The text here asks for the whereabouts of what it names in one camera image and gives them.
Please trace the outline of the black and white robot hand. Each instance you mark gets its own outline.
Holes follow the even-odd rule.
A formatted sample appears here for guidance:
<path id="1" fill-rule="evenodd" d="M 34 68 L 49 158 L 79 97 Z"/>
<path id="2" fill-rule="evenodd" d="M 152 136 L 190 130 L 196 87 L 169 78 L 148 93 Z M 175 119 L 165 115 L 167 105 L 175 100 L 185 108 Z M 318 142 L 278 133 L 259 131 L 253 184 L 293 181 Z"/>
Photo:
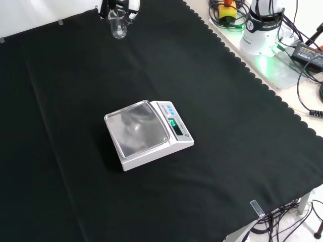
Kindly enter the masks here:
<path id="1" fill-rule="evenodd" d="M 107 0 L 102 1 L 99 16 L 104 19 L 121 18 L 127 24 L 131 24 L 137 17 L 140 9 L 140 0 Z"/>

